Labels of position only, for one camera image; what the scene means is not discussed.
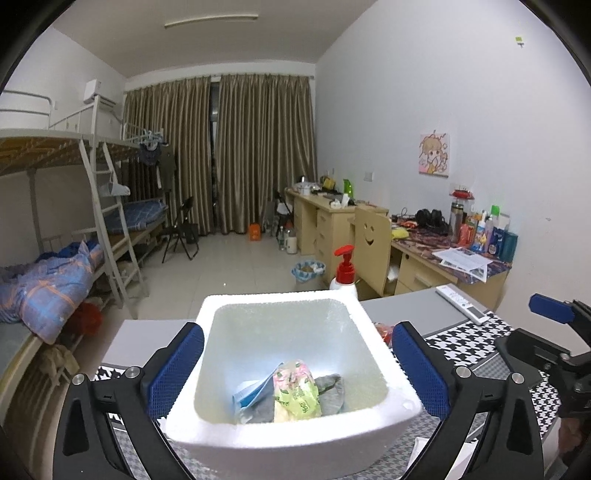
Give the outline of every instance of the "white foam box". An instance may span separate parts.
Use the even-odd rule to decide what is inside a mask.
[[[206,345],[166,434],[220,478],[328,480],[360,472],[400,437],[421,402],[361,304],[339,291],[211,296],[196,319]],[[299,359],[338,373],[342,413],[236,425],[232,394]]]

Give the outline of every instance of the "brown striped curtain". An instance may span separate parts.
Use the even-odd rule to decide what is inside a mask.
[[[152,130],[162,130],[174,149],[177,171],[170,195],[171,218],[190,196],[194,197],[193,222],[199,234],[214,231],[212,206],[212,168],[209,130],[210,77],[159,83],[127,93],[124,121]],[[138,162],[123,166],[122,180],[132,191],[132,199],[159,196],[155,170]]]
[[[223,75],[216,137],[219,225],[245,233],[300,175],[316,178],[310,79]]]

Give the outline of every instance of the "blue canister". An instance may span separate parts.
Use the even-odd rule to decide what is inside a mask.
[[[517,249],[517,234],[512,232],[505,232],[505,239],[503,240],[503,246],[501,248],[501,254],[499,258],[503,262],[513,262],[515,256],[515,250]]]
[[[499,257],[503,248],[503,241],[505,240],[505,230],[497,228],[492,231],[491,242],[488,245],[488,253]]]

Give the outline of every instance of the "ceiling light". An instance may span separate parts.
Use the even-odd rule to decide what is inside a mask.
[[[258,14],[228,14],[228,15],[202,15],[200,17],[185,18],[183,20],[175,20],[164,24],[164,28],[178,27],[179,25],[186,25],[197,22],[255,22],[258,20]]]

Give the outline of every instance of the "anime picture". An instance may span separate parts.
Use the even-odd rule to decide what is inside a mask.
[[[418,172],[439,177],[449,176],[449,135],[434,130],[421,135],[418,155]]]

